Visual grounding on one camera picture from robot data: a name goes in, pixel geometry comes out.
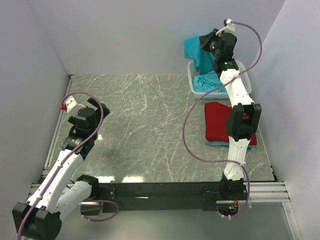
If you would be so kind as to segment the teal t shirt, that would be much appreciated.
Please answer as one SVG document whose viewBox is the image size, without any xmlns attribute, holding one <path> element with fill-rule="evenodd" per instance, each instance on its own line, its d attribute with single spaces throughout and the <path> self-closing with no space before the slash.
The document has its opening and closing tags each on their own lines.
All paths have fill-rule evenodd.
<svg viewBox="0 0 320 240">
<path fill-rule="evenodd" d="M 184 58 L 193 60 L 194 69 L 200 75 L 216 75 L 214 71 L 214 56 L 211 52 L 201 49 L 199 36 L 184 40 Z"/>
</svg>

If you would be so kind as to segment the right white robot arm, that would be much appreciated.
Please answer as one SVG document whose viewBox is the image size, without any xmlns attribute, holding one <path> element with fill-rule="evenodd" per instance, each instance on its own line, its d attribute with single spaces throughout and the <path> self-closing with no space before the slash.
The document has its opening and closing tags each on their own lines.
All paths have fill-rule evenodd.
<svg viewBox="0 0 320 240">
<path fill-rule="evenodd" d="M 229 138 L 228 160 L 220 181 L 219 193 L 226 200 L 246 193 L 243 166 L 248 146 L 256 133 L 262 113 L 260 104 L 254 103 L 241 80 L 240 69 L 234 59 L 237 37 L 232 30 L 213 29 L 200 36 L 201 49 L 214 56 L 214 72 L 225 86 L 231 103 L 226 120 Z"/>
</svg>

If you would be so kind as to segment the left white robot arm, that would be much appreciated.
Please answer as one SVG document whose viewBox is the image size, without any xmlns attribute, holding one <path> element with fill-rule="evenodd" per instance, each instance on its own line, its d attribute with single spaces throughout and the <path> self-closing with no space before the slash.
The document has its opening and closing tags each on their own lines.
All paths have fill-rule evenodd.
<svg viewBox="0 0 320 240">
<path fill-rule="evenodd" d="M 75 115 L 69 117 L 72 127 L 63 141 L 58 158 L 26 202 L 18 202 L 12 210 L 17 231 L 16 239 L 54 240 L 59 235 L 65 218 L 82 201 L 94 201 L 100 195 L 99 180 L 83 175 L 70 189 L 63 192 L 76 169 L 84 162 L 98 138 L 98 130 L 110 113 L 105 104 L 94 96 L 87 100 L 92 106 L 78 104 L 68 95 L 61 109 Z"/>
</svg>

